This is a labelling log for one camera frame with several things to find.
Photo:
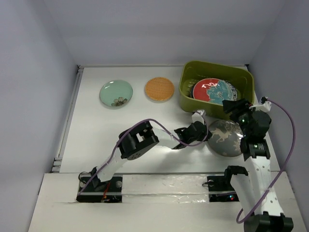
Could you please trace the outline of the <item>blue floral rim plate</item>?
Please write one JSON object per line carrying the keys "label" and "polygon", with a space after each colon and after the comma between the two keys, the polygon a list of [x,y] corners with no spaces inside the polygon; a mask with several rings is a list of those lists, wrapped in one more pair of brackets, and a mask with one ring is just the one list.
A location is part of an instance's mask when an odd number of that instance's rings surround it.
{"label": "blue floral rim plate", "polygon": [[232,101],[237,101],[238,100],[238,92],[237,92],[237,89],[230,83],[228,82],[227,83],[231,89],[231,93],[232,93],[232,98],[231,100]]}

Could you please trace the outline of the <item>red and teal plate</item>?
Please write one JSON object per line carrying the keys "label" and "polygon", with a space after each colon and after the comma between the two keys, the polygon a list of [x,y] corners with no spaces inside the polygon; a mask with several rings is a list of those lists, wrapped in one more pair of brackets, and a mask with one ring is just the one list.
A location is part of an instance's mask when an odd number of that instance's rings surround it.
{"label": "red and teal plate", "polygon": [[223,105],[223,100],[231,101],[232,93],[227,81],[217,78],[206,78],[194,86],[194,99]]}

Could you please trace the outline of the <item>grey deer plate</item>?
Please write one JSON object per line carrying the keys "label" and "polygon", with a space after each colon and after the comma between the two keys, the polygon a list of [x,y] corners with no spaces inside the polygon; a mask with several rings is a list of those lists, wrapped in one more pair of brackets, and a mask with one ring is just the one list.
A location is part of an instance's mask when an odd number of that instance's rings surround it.
{"label": "grey deer plate", "polygon": [[238,157],[242,154],[240,142],[243,134],[240,126],[229,120],[216,120],[209,125],[212,137],[208,140],[210,148],[224,157]]}

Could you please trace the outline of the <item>mint green flower plate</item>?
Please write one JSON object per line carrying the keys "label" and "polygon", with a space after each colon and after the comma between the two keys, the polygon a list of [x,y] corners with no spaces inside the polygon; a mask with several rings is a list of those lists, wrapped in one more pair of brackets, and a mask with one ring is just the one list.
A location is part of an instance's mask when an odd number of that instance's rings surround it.
{"label": "mint green flower plate", "polygon": [[133,87],[124,80],[113,80],[105,83],[100,92],[100,101],[108,107],[121,107],[133,96]]}

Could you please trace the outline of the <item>dark teal blossom plate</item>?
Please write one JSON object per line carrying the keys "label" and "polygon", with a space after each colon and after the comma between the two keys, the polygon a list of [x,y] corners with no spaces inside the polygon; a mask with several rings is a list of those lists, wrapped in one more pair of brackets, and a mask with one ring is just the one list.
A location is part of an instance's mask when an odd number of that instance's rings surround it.
{"label": "dark teal blossom plate", "polygon": [[190,98],[194,98],[194,96],[193,96],[194,86],[195,86],[195,84],[192,84],[192,85],[190,86],[190,91],[189,91],[189,97],[190,97]]}

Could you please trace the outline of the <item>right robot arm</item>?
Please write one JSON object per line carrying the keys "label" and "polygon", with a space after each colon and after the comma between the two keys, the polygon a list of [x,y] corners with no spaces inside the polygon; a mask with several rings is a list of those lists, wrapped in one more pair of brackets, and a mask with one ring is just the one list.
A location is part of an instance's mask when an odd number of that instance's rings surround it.
{"label": "right robot arm", "polygon": [[274,189],[282,171],[275,178],[271,176],[270,151],[265,140],[271,124],[270,109],[271,101],[266,97],[257,105],[246,99],[223,101],[224,112],[243,133],[240,150],[244,166],[228,166],[222,184],[235,190],[242,206],[236,222],[243,224],[246,232],[290,232],[294,228]]}

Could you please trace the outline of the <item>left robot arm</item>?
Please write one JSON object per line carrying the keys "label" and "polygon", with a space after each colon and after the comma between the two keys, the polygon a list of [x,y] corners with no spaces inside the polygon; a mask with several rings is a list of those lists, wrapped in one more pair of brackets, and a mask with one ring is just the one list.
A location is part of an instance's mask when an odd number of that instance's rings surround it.
{"label": "left robot arm", "polygon": [[179,150],[200,145],[211,136],[207,124],[200,121],[191,123],[187,128],[169,131],[154,119],[143,120],[119,135],[110,157],[101,166],[92,169],[89,180],[77,195],[90,186],[97,191],[105,189],[123,164],[140,158],[155,146]]}

